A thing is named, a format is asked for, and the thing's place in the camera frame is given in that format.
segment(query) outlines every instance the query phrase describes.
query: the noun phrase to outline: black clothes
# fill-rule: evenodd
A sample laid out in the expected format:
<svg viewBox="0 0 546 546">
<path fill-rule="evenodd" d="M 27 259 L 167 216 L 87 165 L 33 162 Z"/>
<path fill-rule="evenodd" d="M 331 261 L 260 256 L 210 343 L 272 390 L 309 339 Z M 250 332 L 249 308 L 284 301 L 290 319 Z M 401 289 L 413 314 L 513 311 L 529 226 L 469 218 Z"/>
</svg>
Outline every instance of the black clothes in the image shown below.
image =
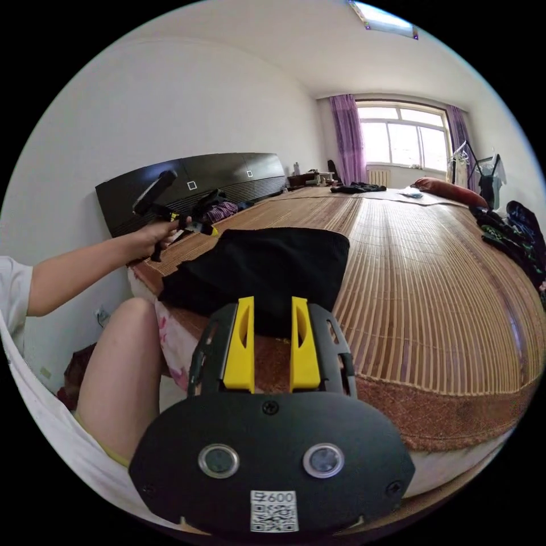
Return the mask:
<svg viewBox="0 0 546 546">
<path fill-rule="evenodd" d="M 492 209 L 495 203 L 495 192 L 493 191 L 493 175 L 482 175 L 478 183 L 479 194 L 486 200 L 487 206 Z"/>
<path fill-rule="evenodd" d="M 384 192 L 385 186 L 377 186 L 376 184 L 365 184 L 364 182 L 353 182 L 350 186 L 338 186 L 330 188 L 332 193 L 369 193 L 369 192 Z"/>
<path fill-rule="evenodd" d="M 357 186 L 366 192 L 385 192 L 386 186 L 378 186 L 377 184 L 366 184 L 365 182 L 351 182 L 351 186 Z"/>
<path fill-rule="evenodd" d="M 336 182 L 339 182 L 340 184 L 343 184 L 343 181 L 341 180 L 339 174 L 337 173 L 336 164 L 331 159 L 329 159 L 327 165 L 328 165 L 328 172 L 333 172 L 334 173 L 332 178 Z"/>
<path fill-rule="evenodd" d="M 546 243 L 534 213 L 517 201 L 508 202 L 506 213 L 508 223 L 532 242 L 543 269 L 546 269 Z"/>
<path fill-rule="evenodd" d="M 506 224 L 492 210 L 469 207 L 470 212 L 476 218 L 477 224 L 484 232 L 482 239 L 504 252 L 522 268 L 538 290 L 540 300 L 546 311 L 546 291 L 541 289 L 543 283 L 546 283 L 546 267 L 544 267 L 543 259 L 540 256 L 540 241 L 544 244 L 544 239 L 538 224 L 533 224 L 533 220 L 536 222 L 536 218 L 531 211 L 516 201 L 510 201 L 507 205 L 508 209 L 513 212 L 514 217 L 519 219 L 515 221 L 523 226 L 522 229 L 519 229 L 516 225 L 509 225 L 511 222 L 510 214 L 508 214 L 508 224 Z M 535 239 L 529 233 L 525 233 L 523 228 L 530 230 Z"/>
<path fill-rule="evenodd" d="M 239 209 L 239 212 L 242 210 L 245 210 L 251 206 L 254 206 L 253 201 L 243 201 L 242 203 L 237 203 L 237 208 Z"/>
<path fill-rule="evenodd" d="M 291 337 L 292 296 L 331 311 L 345 274 L 349 240 L 320 229 L 226 230 L 215 247 L 163 278 L 160 301 L 203 316 L 254 296 L 258 335 Z"/>
</svg>

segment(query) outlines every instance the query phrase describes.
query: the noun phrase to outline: purple curtain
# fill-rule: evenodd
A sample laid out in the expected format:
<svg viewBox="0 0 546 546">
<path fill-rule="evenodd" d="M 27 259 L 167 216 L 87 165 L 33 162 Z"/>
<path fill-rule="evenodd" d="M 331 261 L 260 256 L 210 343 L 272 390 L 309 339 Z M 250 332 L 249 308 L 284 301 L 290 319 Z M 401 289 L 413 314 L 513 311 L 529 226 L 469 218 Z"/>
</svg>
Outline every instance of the purple curtain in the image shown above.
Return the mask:
<svg viewBox="0 0 546 546">
<path fill-rule="evenodd" d="M 345 185 L 351 182 L 366 182 L 366 159 L 364 141 L 357 103 L 353 95 L 330 97 L 330 107 L 336 126 L 337 147 L 341 165 L 337 171 Z"/>
<path fill-rule="evenodd" d="M 453 146 L 453 151 L 459 148 L 464 141 L 467 141 L 471 144 L 468 129 L 466 128 L 465 120 L 462 116 L 462 111 L 456 106 L 448 106 L 448 123 L 449 123 L 449 132 L 451 133 L 451 144 Z M 466 176 L 467 179 L 470 176 L 471 171 L 474 168 L 475 161 L 472 157 L 472 154 L 469 155 L 469 164 L 466 166 Z M 472 177 L 468 179 L 468 189 L 471 189 L 473 192 L 479 193 L 479 174 L 476 171 L 473 172 Z"/>
</svg>

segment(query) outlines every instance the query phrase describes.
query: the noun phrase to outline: printed label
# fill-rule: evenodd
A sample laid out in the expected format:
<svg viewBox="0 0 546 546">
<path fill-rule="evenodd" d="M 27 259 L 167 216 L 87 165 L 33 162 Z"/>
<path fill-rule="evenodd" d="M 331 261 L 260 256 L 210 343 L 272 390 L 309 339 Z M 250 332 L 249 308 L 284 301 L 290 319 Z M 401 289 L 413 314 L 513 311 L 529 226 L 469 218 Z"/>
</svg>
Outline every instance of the printed label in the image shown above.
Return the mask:
<svg viewBox="0 0 546 546">
<path fill-rule="evenodd" d="M 296 491 L 250 492 L 250 531 L 293 533 L 298 530 Z"/>
</svg>

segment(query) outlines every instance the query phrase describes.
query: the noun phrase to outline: ceiling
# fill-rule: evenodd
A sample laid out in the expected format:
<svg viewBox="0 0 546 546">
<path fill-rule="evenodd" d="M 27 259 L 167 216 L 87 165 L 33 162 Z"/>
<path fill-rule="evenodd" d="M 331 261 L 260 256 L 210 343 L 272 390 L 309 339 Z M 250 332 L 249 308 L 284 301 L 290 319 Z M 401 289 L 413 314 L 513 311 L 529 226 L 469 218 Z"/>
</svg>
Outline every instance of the ceiling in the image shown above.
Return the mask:
<svg viewBox="0 0 546 546">
<path fill-rule="evenodd" d="M 167 37 L 251 53 L 298 79 L 314 98 L 399 93 L 469 109 L 483 90 L 473 69 L 433 37 L 368 31 L 345 0 L 205 0 L 120 42 Z"/>
</svg>

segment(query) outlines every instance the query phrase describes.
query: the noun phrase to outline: radiator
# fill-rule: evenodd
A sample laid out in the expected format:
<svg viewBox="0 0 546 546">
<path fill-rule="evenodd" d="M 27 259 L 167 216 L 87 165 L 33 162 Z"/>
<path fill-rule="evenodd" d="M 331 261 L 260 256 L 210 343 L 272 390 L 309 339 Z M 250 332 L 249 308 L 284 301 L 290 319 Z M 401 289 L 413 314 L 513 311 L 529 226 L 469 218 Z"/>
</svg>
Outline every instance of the radiator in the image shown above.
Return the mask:
<svg viewBox="0 0 546 546">
<path fill-rule="evenodd" d="M 370 169 L 367 171 L 368 184 L 376 184 L 378 186 L 389 187 L 391 183 L 391 171 L 380 171 L 378 169 Z"/>
</svg>

